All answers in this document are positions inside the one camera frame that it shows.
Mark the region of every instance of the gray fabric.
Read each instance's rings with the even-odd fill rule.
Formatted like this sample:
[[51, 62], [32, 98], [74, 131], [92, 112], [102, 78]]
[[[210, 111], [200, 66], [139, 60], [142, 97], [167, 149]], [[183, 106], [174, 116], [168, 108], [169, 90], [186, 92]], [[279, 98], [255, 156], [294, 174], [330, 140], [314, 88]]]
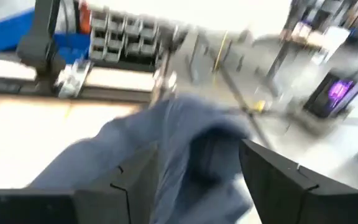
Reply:
[[150, 223], [235, 223], [250, 207], [232, 184], [241, 173], [239, 143], [248, 137], [243, 124], [197, 98], [170, 98], [72, 144], [30, 187], [85, 185], [157, 142], [160, 177]]

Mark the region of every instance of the metal clamp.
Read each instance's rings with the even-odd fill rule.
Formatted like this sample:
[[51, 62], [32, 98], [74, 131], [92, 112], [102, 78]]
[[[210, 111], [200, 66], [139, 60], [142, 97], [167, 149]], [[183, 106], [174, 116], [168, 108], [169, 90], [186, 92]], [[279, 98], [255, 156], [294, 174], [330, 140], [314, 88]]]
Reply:
[[86, 75], [91, 67], [90, 61], [77, 60], [71, 69], [68, 67], [64, 71], [63, 80], [59, 84], [60, 88], [58, 97], [60, 98], [72, 98], [77, 97], [80, 94], [82, 86], [85, 82]]

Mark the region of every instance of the lab floor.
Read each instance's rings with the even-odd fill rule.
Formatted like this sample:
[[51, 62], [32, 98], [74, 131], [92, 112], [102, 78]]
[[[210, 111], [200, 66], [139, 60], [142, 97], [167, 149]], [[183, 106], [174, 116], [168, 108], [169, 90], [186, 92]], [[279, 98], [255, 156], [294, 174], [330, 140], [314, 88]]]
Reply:
[[[208, 39], [211, 48], [217, 52], [221, 45], [221, 37]], [[185, 56], [191, 55], [194, 42], [195, 35], [190, 36], [174, 59], [173, 69], [178, 74], [179, 91], [199, 94], [219, 105], [238, 106], [221, 73], [211, 73], [213, 61], [208, 57], [204, 57], [199, 62], [198, 66], [204, 67], [199, 69], [201, 77], [199, 83], [191, 84]], [[254, 74], [257, 67], [262, 71], [269, 69], [278, 48], [276, 40], [259, 42], [253, 47], [246, 42], [234, 45], [228, 55], [223, 69], [234, 80], [248, 105], [265, 100], [271, 107], [283, 109], [292, 97], [308, 96], [329, 69], [341, 68], [350, 71], [358, 69], [358, 51], [355, 47], [340, 48], [327, 64], [320, 66], [310, 62], [312, 55], [306, 51], [298, 54], [291, 52], [276, 76], [276, 82], [283, 95], [273, 98], [266, 87], [260, 84], [260, 77]], [[243, 67], [237, 72], [241, 55], [244, 55]], [[349, 117], [358, 118], [358, 96], [352, 102], [352, 106], [354, 109]], [[351, 158], [358, 152], [358, 125], [340, 125], [326, 136], [315, 137], [305, 132], [302, 127], [281, 119], [259, 118], [258, 122], [274, 151], [320, 174], [358, 189], [358, 164], [351, 162]], [[239, 223], [260, 223], [255, 209], [245, 214]]]

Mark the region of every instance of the yellow wire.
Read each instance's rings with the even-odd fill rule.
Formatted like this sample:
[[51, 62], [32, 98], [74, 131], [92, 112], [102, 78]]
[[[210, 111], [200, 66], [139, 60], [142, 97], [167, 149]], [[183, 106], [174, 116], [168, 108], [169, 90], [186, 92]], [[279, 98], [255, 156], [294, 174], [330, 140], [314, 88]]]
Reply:
[[221, 54], [222, 54], [224, 42], [226, 41], [226, 37], [227, 37], [227, 34], [228, 34], [228, 33], [229, 33], [228, 31], [226, 31], [226, 32], [224, 33], [223, 40], [222, 40], [222, 44], [221, 44], [221, 48], [219, 49], [218, 56], [216, 57], [216, 61], [215, 61], [214, 69], [213, 69], [213, 83], [214, 83], [214, 84], [216, 83], [216, 69], [218, 68], [219, 59], [221, 58]]

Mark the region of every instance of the purple light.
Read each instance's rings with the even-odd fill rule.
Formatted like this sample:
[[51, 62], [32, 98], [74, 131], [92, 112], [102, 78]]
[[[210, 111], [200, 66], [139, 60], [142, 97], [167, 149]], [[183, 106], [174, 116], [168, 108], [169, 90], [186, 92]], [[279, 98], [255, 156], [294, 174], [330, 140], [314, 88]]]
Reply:
[[349, 91], [352, 85], [352, 81], [345, 82], [342, 80], [334, 83], [328, 91], [329, 99], [332, 101], [331, 107], [335, 107], [337, 103], [339, 103]]

